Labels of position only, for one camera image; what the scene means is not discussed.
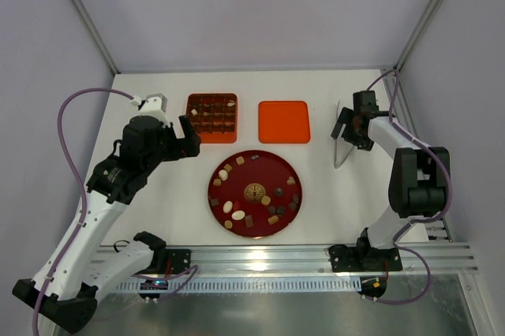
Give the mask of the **orange box lid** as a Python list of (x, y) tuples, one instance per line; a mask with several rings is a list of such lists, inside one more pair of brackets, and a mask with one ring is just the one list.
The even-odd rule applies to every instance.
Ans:
[(262, 101), (258, 106), (262, 144), (307, 144), (311, 139), (309, 109), (304, 101)]

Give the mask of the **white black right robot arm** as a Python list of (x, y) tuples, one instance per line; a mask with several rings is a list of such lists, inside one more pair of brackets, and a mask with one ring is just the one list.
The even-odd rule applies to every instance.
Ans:
[(353, 94), (332, 130), (361, 151), (380, 146), (393, 165), (387, 190), (388, 206), (366, 227), (355, 245), (328, 249), (334, 272), (401, 271), (397, 246), (411, 226), (432, 221), (451, 202), (450, 155), (445, 147), (430, 147), (404, 129), (396, 118), (380, 110), (374, 91)]

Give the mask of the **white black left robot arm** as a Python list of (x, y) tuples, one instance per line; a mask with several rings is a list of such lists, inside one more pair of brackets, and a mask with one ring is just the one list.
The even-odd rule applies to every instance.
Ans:
[(90, 262), (109, 229), (125, 212), (148, 177), (163, 162), (196, 157), (200, 137), (189, 117), (179, 116), (184, 136), (152, 116), (136, 116), (124, 127), (113, 151), (88, 180), (81, 210), (47, 264), (33, 278), (20, 279), (13, 295), (63, 330), (75, 334), (92, 319), (99, 302), (119, 283), (139, 272), (153, 274), (166, 261), (166, 242), (137, 233), (111, 260)]

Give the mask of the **metal tongs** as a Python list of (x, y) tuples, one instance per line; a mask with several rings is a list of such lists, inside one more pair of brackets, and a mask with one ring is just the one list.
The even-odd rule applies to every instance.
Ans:
[(352, 144), (346, 142), (341, 136), (334, 138), (333, 164), (336, 170), (342, 167), (354, 149), (355, 147)]

